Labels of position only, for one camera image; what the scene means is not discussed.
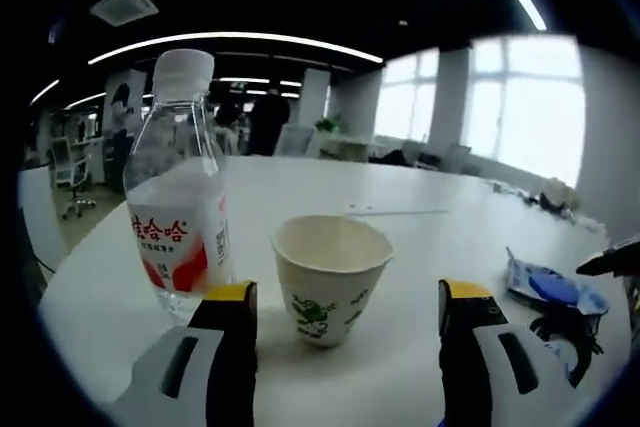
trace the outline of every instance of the white round table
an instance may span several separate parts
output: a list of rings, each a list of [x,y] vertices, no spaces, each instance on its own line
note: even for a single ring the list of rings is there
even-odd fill
[[[479,282],[511,322],[536,313],[507,298],[505,246],[575,277],[604,238],[557,220],[481,179],[419,169],[291,158],[231,158],[228,212],[238,277],[258,282],[256,426],[436,425],[444,414],[438,367],[442,277]],[[295,337],[284,310],[269,235],[285,219],[370,211],[363,217],[394,244],[351,337],[332,350]],[[409,214],[410,211],[447,213]],[[396,212],[396,215],[381,215]],[[630,346],[622,284],[596,278],[611,304],[578,387],[594,398],[624,366]],[[41,313],[69,369],[95,401],[111,401],[136,359],[167,329],[146,278],[126,205],[114,209],[60,265]]]

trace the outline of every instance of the white paper cup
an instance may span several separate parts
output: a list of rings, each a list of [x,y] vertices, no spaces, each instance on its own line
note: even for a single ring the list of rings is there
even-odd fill
[[[287,312],[306,342],[342,342],[393,256],[384,234],[347,217],[296,217],[271,239]]]

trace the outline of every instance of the bright window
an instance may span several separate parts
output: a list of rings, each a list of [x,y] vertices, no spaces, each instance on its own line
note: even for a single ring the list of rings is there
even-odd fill
[[[426,142],[437,73],[437,49],[388,62],[378,97],[375,135]]]
[[[480,40],[471,66],[462,143],[474,155],[575,187],[585,129],[575,40]]]

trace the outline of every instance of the white bottle cap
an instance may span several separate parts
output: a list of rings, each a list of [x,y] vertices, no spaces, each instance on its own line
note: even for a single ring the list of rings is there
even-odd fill
[[[153,93],[162,100],[186,100],[209,91],[213,56],[193,49],[164,52],[153,71]]]

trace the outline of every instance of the black ceiling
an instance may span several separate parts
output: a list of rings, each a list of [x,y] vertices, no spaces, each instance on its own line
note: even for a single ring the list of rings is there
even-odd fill
[[[152,0],[155,16],[111,27],[89,14],[99,0],[32,0],[28,14],[29,88],[38,93],[54,79],[60,84],[34,107],[64,106],[101,91],[107,75],[134,67],[150,72],[161,44],[123,53],[89,66],[110,50],[166,35],[202,31],[287,34],[361,50],[391,59],[438,46],[455,48],[472,38],[535,32],[516,0]],[[533,0],[550,32],[577,35],[582,43],[640,58],[637,17],[631,0]],[[55,43],[48,43],[55,32]],[[335,78],[376,64],[315,47],[246,39],[181,42],[216,54],[216,76],[279,77],[299,81],[304,69],[325,64]],[[238,55],[249,53],[259,55]],[[274,59],[273,56],[289,59]]]

